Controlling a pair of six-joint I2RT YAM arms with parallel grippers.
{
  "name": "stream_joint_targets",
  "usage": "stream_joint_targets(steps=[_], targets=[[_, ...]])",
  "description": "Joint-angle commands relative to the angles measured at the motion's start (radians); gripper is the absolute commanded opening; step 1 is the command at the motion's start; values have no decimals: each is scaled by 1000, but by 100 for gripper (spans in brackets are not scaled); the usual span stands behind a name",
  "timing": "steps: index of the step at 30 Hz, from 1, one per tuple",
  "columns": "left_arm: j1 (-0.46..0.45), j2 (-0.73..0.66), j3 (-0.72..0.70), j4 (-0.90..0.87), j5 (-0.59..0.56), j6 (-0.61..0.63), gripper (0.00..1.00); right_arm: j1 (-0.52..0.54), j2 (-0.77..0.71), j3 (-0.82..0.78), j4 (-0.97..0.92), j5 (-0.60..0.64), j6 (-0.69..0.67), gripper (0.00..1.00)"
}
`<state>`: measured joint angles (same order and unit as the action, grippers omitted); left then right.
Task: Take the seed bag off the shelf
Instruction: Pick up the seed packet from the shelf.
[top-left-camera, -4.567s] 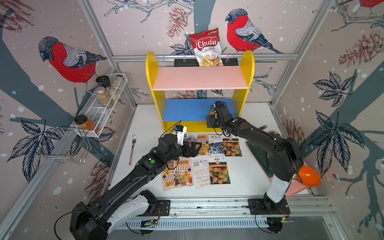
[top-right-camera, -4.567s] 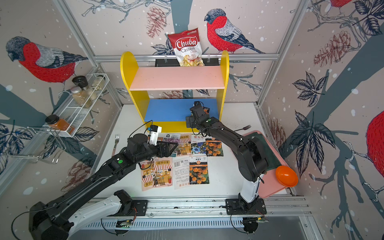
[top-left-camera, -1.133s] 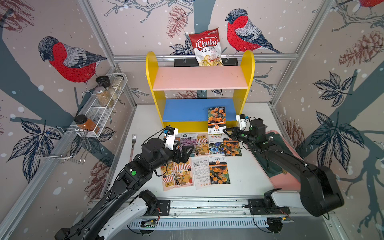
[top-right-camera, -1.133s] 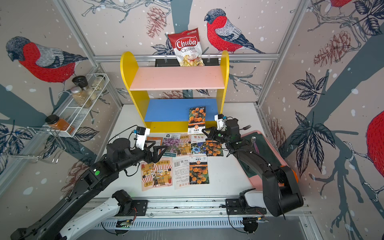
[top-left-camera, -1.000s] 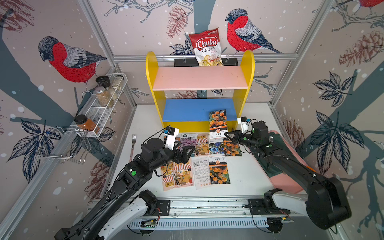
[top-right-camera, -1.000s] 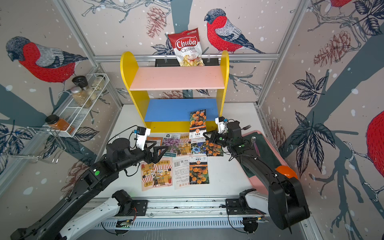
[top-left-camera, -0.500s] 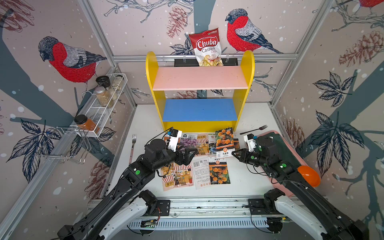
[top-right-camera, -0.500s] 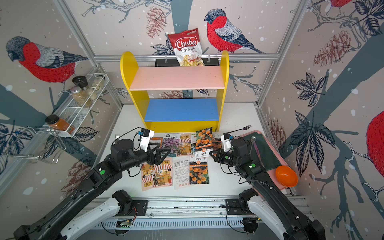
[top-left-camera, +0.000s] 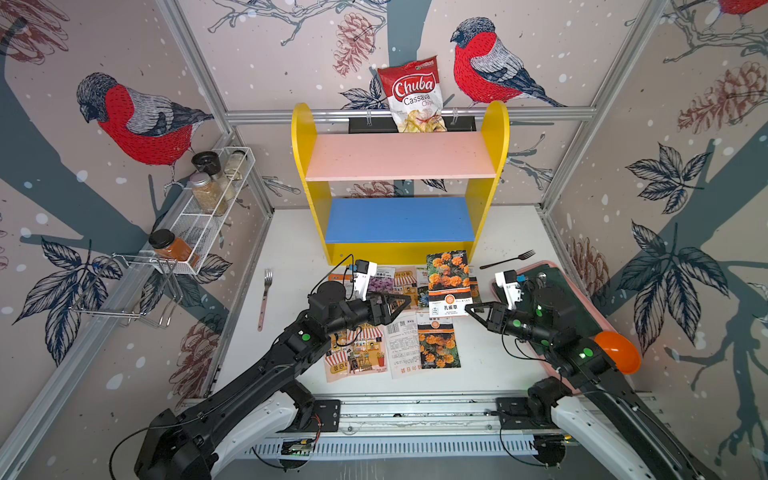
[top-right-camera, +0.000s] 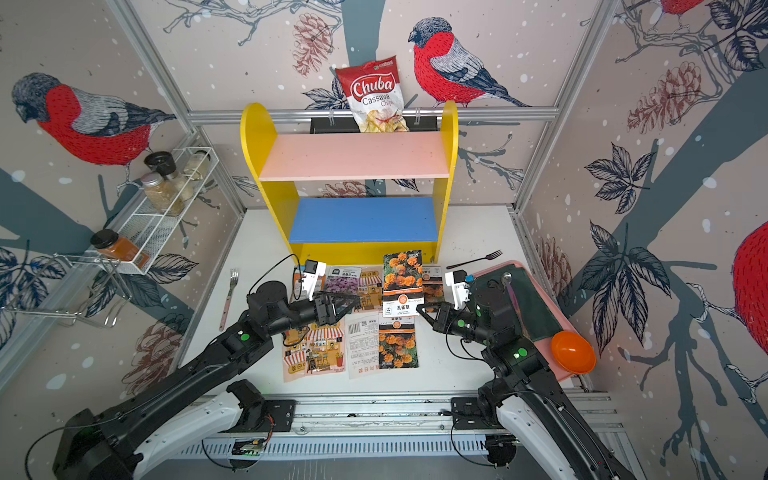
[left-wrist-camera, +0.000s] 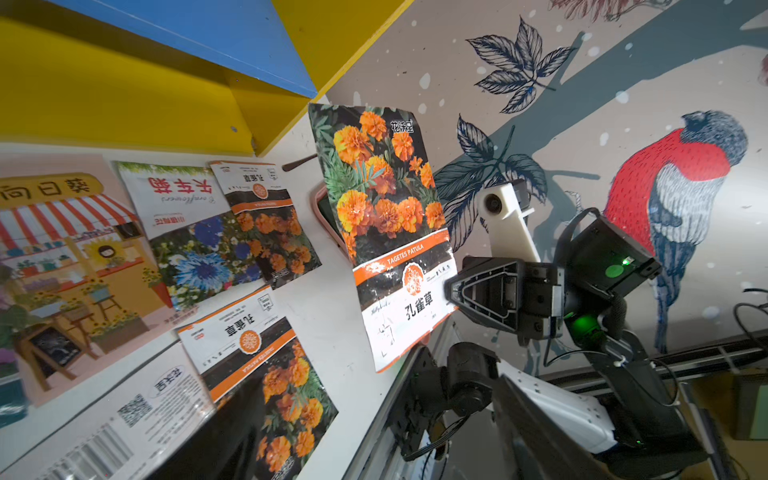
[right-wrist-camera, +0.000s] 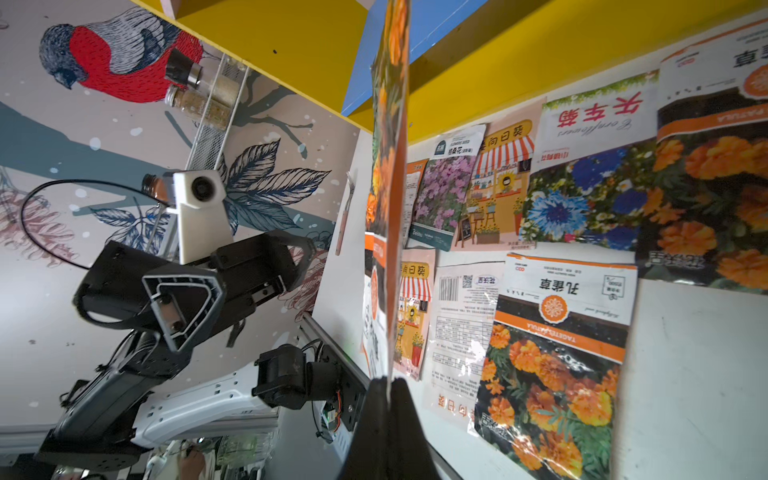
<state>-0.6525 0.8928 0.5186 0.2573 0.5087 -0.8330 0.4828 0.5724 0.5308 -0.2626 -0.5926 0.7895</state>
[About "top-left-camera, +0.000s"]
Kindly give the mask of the white text seed bag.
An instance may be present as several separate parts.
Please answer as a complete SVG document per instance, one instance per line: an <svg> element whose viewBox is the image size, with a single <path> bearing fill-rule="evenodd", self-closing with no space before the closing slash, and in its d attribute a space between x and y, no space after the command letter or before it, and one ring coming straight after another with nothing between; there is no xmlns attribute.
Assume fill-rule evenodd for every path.
<svg viewBox="0 0 768 480"><path fill-rule="evenodd" d="M421 355L416 311L401 313L386 326L387 365L393 379L414 375L421 370Z"/></svg>

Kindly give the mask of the market stall seed bag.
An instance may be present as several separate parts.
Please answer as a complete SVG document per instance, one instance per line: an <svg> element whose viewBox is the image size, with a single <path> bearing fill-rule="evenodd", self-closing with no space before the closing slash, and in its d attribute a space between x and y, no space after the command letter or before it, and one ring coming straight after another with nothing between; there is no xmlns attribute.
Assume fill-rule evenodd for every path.
<svg viewBox="0 0 768 480"><path fill-rule="evenodd" d="M417 270L413 266L400 266L394 273L394 292L410 298L410 309L419 307Z"/></svg>

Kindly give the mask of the purple flower seed bag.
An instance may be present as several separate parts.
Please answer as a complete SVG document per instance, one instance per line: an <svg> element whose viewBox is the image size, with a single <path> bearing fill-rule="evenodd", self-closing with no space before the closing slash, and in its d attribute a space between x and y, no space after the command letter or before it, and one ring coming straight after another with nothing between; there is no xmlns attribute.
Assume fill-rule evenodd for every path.
<svg viewBox="0 0 768 480"><path fill-rule="evenodd" d="M393 293L396 268L378 265L376 272L370 276L368 292Z"/></svg>

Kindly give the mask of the orange flower seed bag top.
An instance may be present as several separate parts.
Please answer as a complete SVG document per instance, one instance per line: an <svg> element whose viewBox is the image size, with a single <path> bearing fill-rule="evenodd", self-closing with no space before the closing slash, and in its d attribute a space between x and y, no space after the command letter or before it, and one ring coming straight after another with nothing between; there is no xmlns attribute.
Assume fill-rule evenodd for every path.
<svg viewBox="0 0 768 480"><path fill-rule="evenodd" d="M478 279L476 277L469 278L470 293L473 303L481 303L482 298L479 289Z"/></svg>

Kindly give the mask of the blue flower seed bag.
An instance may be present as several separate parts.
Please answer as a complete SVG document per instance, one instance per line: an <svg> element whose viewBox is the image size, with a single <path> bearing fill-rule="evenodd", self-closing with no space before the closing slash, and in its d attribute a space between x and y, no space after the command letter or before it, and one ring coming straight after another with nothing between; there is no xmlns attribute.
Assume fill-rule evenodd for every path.
<svg viewBox="0 0 768 480"><path fill-rule="evenodd" d="M429 274L426 267L416 268L417 300L419 308L429 307Z"/></svg>

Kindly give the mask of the hidden orange flower seed bag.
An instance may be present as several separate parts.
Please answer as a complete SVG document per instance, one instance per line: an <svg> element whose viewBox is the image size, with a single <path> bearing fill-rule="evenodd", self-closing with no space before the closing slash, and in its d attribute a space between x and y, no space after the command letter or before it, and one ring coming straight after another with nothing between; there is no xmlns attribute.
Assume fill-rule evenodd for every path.
<svg viewBox="0 0 768 480"><path fill-rule="evenodd" d="M451 319L431 318L428 313L418 312L416 320L421 368L460 368L461 361Z"/></svg>

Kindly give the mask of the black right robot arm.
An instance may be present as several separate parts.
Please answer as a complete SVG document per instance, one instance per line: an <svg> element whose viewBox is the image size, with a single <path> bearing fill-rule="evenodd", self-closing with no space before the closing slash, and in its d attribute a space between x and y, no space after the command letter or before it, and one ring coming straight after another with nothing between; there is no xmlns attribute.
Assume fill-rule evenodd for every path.
<svg viewBox="0 0 768 480"><path fill-rule="evenodd" d="M503 302L465 311L488 331L541 347L554 375L527 393L528 414L574 437L618 479L714 479L659 422L595 338L574 329L577 312L559 287L507 284Z"/></svg>

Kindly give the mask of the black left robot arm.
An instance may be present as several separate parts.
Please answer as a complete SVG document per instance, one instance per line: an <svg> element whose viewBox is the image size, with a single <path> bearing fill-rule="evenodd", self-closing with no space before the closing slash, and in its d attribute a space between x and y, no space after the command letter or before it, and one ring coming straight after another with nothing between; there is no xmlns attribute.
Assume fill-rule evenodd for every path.
<svg viewBox="0 0 768 480"><path fill-rule="evenodd" d="M349 300L344 286L322 283L250 368L180 414L165 410L148 426L134 472L140 479L212 479L257 441L314 419L314 396L298 382L332 346L332 335L364 324L389 325L411 303L372 292Z"/></svg>

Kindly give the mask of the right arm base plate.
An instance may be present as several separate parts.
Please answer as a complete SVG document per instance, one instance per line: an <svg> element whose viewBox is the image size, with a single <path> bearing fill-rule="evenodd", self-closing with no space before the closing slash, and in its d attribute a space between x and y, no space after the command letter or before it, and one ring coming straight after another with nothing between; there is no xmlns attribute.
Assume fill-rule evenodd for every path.
<svg viewBox="0 0 768 480"><path fill-rule="evenodd" d="M499 397L496 399L496 415L502 430L549 430L557 429L552 420L552 409L564 397L548 399L538 396Z"/></svg>

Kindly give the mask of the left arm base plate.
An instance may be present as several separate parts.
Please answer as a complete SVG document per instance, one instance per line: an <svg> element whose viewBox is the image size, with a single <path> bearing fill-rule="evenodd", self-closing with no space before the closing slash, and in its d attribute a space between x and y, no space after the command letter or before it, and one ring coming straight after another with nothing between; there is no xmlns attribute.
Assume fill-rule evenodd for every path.
<svg viewBox="0 0 768 480"><path fill-rule="evenodd" d="M337 432L340 410L340 400L312 400L298 408L297 416L289 430L303 433Z"/></svg>

